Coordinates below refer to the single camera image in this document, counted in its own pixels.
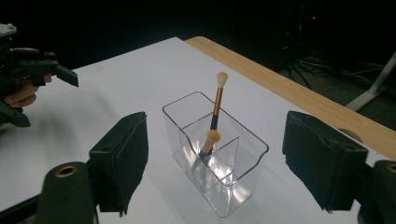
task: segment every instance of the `makeup brush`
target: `makeup brush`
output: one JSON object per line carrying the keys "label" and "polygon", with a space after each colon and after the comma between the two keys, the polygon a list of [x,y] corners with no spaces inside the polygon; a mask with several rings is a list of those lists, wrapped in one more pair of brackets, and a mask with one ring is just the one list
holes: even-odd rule
{"label": "makeup brush", "polygon": [[218,73],[218,92],[216,94],[215,107],[213,109],[212,122],[210,123],[210,130],[216,130],[218,128],[219,121],[219,112],[220,112],[220,104],[221,97],[225,82],[227,81],[228,75],[227,73],[221,72]]}
{"label": "makeup brush", "polygon": [[[207,132],[207,137],[204,146],[202,147],[198,155],[199,158],[201,159],[205,158],[209,150],[220,140],[220,138],[221,136],[217,130],[209,130],[209,132]],[[195,159],[195,162],[191,168],[192,170],[195,170],[196,167],[198,166],[200,160],[199,158]]]}

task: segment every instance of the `brush handle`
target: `brush handle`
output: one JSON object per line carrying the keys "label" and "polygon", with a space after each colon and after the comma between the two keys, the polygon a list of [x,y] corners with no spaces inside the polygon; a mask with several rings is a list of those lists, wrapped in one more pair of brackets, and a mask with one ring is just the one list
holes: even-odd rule
{"label": "brush handle", "polygon": [[210,130],[218,129],[218,121],[219,121],[219,115],[213,115],[212,122],[210,123]]}
{"label": "brush handle", "polygon": [[206,139],[205,144],[199,153],[199,157],[204,158],[207,155],[207,153],[210,151],[210,149],[213,147],[213,145],[215,145],[214,142],[210,141],[209,139]]}
{"label": "brush handle", "polygon": [[215,107],[213,108],[213,115],[216,116],[218,116],[220,112],[222,92],[223,92],[223,88],[218,87],[218,92],[216,93]]}

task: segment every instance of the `brush ferrule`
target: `brush ferrule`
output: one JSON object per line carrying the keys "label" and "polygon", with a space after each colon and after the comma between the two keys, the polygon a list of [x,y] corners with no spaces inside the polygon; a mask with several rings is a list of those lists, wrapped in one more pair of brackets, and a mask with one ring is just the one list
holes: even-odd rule
{"label": "brush ferrule", "polygon": [[216,94],[215,108],[213,109],[213,115],[218,115],[220,112],[221,96],[223,88],[218,88],[218,93]]}

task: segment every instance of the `brush bristles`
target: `brush bristles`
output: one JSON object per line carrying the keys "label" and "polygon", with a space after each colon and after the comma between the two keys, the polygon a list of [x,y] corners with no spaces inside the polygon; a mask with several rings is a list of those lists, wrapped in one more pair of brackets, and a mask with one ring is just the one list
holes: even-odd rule
{"label": "brush bristles", "polygon": [[227,78],[228,78],[227,73],[224,72],[218,73],[218,84],[220,88],[224,87]]}
{"label": "brush bristles", "polygon": [[207,139],[212,143],[217,143],[220,138],[221,136],[217,130],[209,130],[209,132],[207,132]]}

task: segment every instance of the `table surface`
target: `table surface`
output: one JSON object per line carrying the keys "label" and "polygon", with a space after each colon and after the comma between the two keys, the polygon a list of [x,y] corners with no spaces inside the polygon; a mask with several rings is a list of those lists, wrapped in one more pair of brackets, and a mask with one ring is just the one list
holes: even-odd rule
{"label": "table surface", "polygon": [[[394,132],[204,37],[166,39],[74,71],[78,88],[54,78],[39,89],[24,109],[31,127],[2,127],[0,210],[39,194],[53,167],[87,161],[117,121],[139,111],[148,114],[146,171],[128,214],[99,213],[101,223],[357,223],[357,202],[351,211],[322,211],[286,165],[281,149],[290,110],[357,133],[370,165],[394,158],[392,148],[383,150],[395,146]],[[229,74],[221,107],[270,148],[255,194],[227,218],[212,211],[172,159],[162,111],[194,91],[214,100],[219,72]]]}

